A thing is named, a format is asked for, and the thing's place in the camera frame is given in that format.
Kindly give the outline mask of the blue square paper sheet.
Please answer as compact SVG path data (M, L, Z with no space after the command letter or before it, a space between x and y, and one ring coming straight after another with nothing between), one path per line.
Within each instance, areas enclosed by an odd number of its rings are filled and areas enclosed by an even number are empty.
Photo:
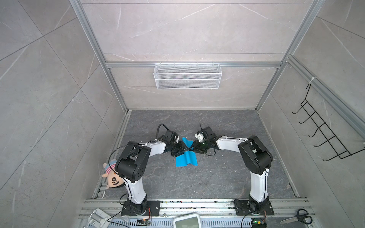
M182 138L185 145L190 148L193 145L192 140L188 140L185 137ZM189 164L197 166L197 158L193 151L185 151L183 155L176 157L176 167L186 167Z

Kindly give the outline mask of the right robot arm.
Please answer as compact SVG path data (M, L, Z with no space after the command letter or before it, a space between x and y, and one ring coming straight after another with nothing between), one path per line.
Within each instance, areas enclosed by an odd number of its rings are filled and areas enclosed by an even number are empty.
M259 214L268 205L268 174L273 156L261 140L252 135L248 138L217 136L210 127L199 130L193 142L193 152L205 154L209 149L229 150L241 154L251 173L251 191L248 206L253 214Z

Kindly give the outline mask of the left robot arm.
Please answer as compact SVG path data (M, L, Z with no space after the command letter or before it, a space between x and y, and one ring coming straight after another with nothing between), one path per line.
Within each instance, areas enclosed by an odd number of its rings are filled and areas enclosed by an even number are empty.
M146 143L129 141L121 148L123 151L117 160L115 171L125 181L128 200L135 205L142 205L146 201L142 176L149 158L165 153L177 157L188 151L188 146L180 140L177 133L170 130L159 139Z

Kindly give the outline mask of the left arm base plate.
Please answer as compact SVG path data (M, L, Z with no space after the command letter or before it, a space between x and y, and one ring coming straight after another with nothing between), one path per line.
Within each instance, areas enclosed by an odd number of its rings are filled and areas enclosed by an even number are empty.
M145 200L141 204L127 201L123 204L121 215L127 216L159 216L161 202L158 200Z

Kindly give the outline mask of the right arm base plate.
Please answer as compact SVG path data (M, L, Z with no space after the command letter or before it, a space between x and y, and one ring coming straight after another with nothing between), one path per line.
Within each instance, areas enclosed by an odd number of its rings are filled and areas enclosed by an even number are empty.
M263 202L257 203L255 200L239 200L235 199L233 201L234 209L236 211L237 216L244 215L260 215L260 216L273 216L274 210L271 205L271 202L268 200L264 200Z

